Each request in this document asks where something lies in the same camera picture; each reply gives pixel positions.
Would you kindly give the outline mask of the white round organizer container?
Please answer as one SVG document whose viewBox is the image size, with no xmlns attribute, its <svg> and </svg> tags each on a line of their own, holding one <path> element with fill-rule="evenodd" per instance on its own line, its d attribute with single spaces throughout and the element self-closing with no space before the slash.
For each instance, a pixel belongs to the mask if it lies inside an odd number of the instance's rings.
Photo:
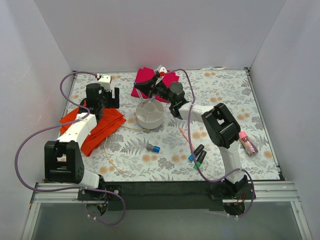
<svg viewBox="0 0 320 240">
<path fill-rule="evenodd" d="M 165 109 L 163 104 L 154 100 L 147 103 L 140 102 L 136 109 L 135 114 L 139 125 L 147 130 L 158 128 L 164 122 Z"/>
</svg>

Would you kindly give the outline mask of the salmon pink pen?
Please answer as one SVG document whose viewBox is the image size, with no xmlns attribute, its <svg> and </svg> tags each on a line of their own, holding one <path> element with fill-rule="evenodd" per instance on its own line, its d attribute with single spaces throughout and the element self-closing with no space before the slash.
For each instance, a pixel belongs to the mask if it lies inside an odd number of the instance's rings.
<svg viewBox="0 0 320 240">
<path fill-rule="evenodd" d="M 179 127 L 178 129 L 179 129 L 180 133 L 183 135 L 184 139 L 189 143 L 188 134 L 181 127 Z"/>
</svg>

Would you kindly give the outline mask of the grey blue glue stick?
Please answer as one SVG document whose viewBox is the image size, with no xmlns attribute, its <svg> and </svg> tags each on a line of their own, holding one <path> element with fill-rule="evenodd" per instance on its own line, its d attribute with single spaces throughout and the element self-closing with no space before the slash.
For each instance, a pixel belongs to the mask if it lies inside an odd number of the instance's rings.
<svg viewBox="0 0 320 240">
<path fill-rule="evenodd" d="M 148 143 L 148 144 L 146 145 L 146 149 L 147 149 L 148 151 L 151 151 L 151 152 L 154 152 L 154 153 L 159 153 L 159 152 L 160 152 L 160 147 L 155 146 L 155 145 L 152 145 L 152 144 L 150 144 L 150 143 Z"/>
</svg>

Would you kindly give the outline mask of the blue capped black highlighter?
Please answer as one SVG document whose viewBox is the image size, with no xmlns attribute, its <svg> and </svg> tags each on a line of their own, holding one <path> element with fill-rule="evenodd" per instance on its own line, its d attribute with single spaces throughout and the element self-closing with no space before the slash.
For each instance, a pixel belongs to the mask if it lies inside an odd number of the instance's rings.
<svg viewBox="0 0 320 240">
<path fill-rule="evenodd" d="M 200 153 L 201 153 L 201 151 L 204 149 L 204 145 L 203 144 L 200 144 L 194 151 L 193 151 L 193 155 L 195 156 L 195 157 L 197 157 Z M 188 157 L 188 160 L 190 161 L 190 162 L 193 162 L 194 161 L 194 158 L 193 158 L 193 155 L 191 154 L 189 157 Z"/>
</svg>

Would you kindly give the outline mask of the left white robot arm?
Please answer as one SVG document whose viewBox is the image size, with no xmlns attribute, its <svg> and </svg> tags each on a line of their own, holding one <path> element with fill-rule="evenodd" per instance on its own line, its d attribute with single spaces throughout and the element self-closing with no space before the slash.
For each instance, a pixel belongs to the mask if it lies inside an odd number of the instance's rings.
<svg viewBox="0 0 320 240">
<path fill-rule="evenodd" d="M 107 90 L 101 83 L 90 83 L 85 93 L 70 127 L 57 140 L 44 145 L 45 178 L 89 188 L 89 194 L 101 200 L 106 196 L 106 187 L 100 183 L 98 174 L 85 169 L 81 147 L 101 121 L 104 110 L 120 107 L 120 89 Z"/>
</svg>

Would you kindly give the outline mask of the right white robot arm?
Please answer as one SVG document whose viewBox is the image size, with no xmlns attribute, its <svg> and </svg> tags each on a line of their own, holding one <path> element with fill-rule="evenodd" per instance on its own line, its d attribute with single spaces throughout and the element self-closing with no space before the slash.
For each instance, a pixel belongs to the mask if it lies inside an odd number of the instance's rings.
<svg viewBox="0 0 320 240">
<path fill-rule="evenodd" d="M 150 79 L 134 83 L 134 87 L 147 97 L 154 95 L 170 103 L 171 114 L 178 119 L 203 123 L 207 134 L 220 151 L 225 175 L 221 195 L 237 199 L 245 192 L 248 178 L 242 171 L 239 154 L 240 125 L 227 106 L 219 103 L 215 106 L 192 105 L 185 99 L 183 85 L 174 81 L 167 87 L 162 81 Z"/>
</svg>

